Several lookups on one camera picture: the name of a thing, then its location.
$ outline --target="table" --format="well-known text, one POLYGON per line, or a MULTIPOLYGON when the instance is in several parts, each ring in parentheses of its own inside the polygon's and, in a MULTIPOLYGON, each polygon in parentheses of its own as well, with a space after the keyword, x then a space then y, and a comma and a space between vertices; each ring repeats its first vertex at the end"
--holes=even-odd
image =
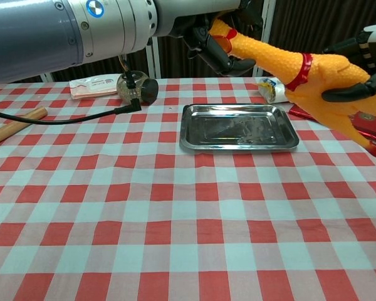
MULTIPOLYGON (((376 300, 376 158, 290 116, 293 152, 179 146, 184 105, 260 102, 252 78, 159 80, 141 112, 0 145, 0 300, 376 300)), ((0 110, 119 106, 0 85, 0 110)))

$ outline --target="rubber chicken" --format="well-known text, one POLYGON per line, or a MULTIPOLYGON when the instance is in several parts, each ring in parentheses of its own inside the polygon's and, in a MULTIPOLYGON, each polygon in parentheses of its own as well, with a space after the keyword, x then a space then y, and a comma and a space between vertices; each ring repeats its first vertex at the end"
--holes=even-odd
POLYGON ((347 103, 331 103, 321 94, 332 88, 366 82, 370 75, 340 55, 317 55, 282 50, 249 38, 215 20, 210 35, 231 56, 252 58, 286 87, 287 99, 307 111, 324 126, 337 130, 376 157, 376 144, 355 129, 350 116, 363 112, 376 116, 376 95, 347 103))

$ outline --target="gray cylinder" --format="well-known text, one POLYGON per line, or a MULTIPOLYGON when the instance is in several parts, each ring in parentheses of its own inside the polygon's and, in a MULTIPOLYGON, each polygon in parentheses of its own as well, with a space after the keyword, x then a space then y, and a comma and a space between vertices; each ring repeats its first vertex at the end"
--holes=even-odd
POLYGON ((0 83, 82 61, 81 35, 67 1, 0 0, 0 83))

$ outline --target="white packet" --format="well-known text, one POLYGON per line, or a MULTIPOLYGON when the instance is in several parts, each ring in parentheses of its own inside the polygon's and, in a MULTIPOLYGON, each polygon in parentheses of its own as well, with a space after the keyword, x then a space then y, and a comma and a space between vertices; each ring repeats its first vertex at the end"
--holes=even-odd
POLYGON ((258 91, 267 103, 289 102, 285 96, 284 84, 276 77, 257 77, 258 91))
POLYGON ((121 74, 104 74, 70 81, 72 99, 99 97, 117 93, 117 80, 121 74))

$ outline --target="wooden stick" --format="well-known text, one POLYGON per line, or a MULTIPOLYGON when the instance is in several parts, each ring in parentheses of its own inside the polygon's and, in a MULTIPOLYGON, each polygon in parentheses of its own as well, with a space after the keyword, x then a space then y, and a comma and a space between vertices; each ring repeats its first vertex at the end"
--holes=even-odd
MULTIPOLYGON (((47 116, 48 111, 43 108, 36 108, 33 111, 29 112, 28 114, 24 115, 24 118, 39 120, 43 117, 47 116)), ((9 124, 3 125, 0 127, 0 142, 7 139, 8 137, 18 133, 20 130, 29 127, 31 124, 26 124, 24 122, 12 121, 9 124)))

